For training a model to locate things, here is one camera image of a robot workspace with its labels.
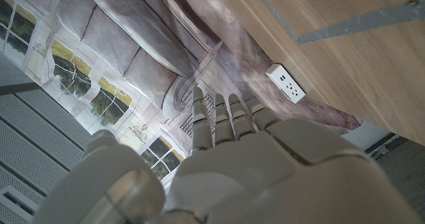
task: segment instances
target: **electrical socket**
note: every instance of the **electrical socket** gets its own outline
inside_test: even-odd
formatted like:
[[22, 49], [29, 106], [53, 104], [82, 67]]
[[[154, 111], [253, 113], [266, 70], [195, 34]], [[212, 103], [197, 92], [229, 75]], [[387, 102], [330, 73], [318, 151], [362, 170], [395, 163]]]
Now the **electrical socket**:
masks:
[[305, 92], [290, 76], [281, 64], [273, 64], [267, 71], [267, 76], [282, 91], [286, 98], [296, 104], [305, 96]]

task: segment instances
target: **robotic hand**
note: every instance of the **robotic hand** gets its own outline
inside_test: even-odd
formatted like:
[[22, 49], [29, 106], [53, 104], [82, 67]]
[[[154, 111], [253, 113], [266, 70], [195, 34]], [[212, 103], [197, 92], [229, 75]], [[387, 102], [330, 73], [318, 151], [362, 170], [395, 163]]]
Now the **robotic hand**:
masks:
[[161, 183], [105, 130], [49, 194], [35, 223], [421, 223], [382, 169], [349, 142], [306, 120], [279, 120], [250, 92], [229, 118], [215, 97], [215, 147], [199, 88], [193, 148], [167, 201]]

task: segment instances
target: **floor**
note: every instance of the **floor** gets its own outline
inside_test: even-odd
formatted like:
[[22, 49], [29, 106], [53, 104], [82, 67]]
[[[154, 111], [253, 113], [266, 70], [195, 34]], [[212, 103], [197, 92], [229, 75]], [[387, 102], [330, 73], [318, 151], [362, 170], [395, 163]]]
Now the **floor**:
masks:
[[425, 147], [410, 140], [394, 143], [377, 161], [405, 200], [425, 221]]

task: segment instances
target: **window frame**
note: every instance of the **window frame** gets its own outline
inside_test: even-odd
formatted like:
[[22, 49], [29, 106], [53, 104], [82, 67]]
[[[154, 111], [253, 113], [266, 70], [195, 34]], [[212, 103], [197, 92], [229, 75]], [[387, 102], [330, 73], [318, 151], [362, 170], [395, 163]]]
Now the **window frame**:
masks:
[[[150, 149], [150, 146], [160, 136], [163, 136], [163, 138], [165, 138], [173, 146], [173, 149], [170, 149], [167, 153], [165, 153], [162, 156], [162, 158], [159, 158], [158, 155]], [[167, 156], [167, 154], [169, 154], [173, 150], [176, 150], [177, 153], [179, 153], [183, 157], [183, 160], [187, 158], [187, 155], [183, 151], [182, 147], [174, 140], [173, 137], [171, 137], [168, 134], [165, 127], [163, 127], [162, 125], [160, 125], [159, 130], [155, 133], [154, 136], [152, 136], [148, 140], [146, 140], [145, 145], [143, 145], [143, 147], [138, 151], [139, 156], [141, 156], [146, 150], [149, 150], [158, 159], [155, 162], [155, 164], [153, 164], [152, 167], [150, 167], [151, 169], [154, 168], [156, 165], [158, 165], [159, 162], [162, 162], [165, 165], [165, 167], [167, 167], [167, 170], [169, 171], [167, 164], [165, 164], [165, 162], [162, 161], [162, 159], [165, 158], [165, 156]], [[177, 168], [175, 168], [173, 171], [169, 171], [169, 173], [161, 180], [161, 184], [163, 185], [164, 188], [168, 188], [171, 185], [171, 180], [173, 179], [175, 172], [177, 171]]]
[[[17, 9], [18, 5], [20, 5], [25, 11], [27, 11], [28, 13], [30, 13], [32, 16], [34, 16], [37, 19], [29, 42], [26, 42], [24, 39], [22, 39], [19, 35], [15, 34], [11, 30], [11, 27], [12, 27], [12, 24], [13, 24], [13, 18], [15, 18], [15, 13], [16, 13], [16, 9]], [[28, 59], [31, 55], [30, 51], [34, 47], [35, 36], [40, 29], [39, 27], [40, 27], [40, 23], [41, 23], [41, 18], [38, 15], [38, 13], [34, 12], [33, 8], [30, 5], [26, 4], [25, 2], [22, 2], [21, 0], [13, 0], [12, 9], [13, 10], [12, 10], [12, 14], [11, 14], [11, 17], [10, 17], [10, 20], [9, 20], [9, 25], [6, 27], [3, 23], [0, 23], [0, 26], [2, 28], [6, 29], [5, 40], [4, 40], [3, 45], [0, 47], [0, 52], [2, 52], [7, 58], [9, 58], [13, 63], [15, 63], [15, 65], [17, 65], [20, 68], [23, 68], [24, 66], [26, 66], [26, 63], [28, 62]], [[12, 33], [12, 35], [17, 37], [21, 42], [23, 42], [24, 44], [26, 44], [28, 46], [27, 51], [25, 52], [25, 55], [24, 55], [24, 59], [22, 60], [22, 63], [17, 63], [17, 61], [15, 61], [14, 59], [11, 59], [9, 53], [6, 52], [6, 50], [5, 50], [7, 40], [9, 38], [10, 33]]]

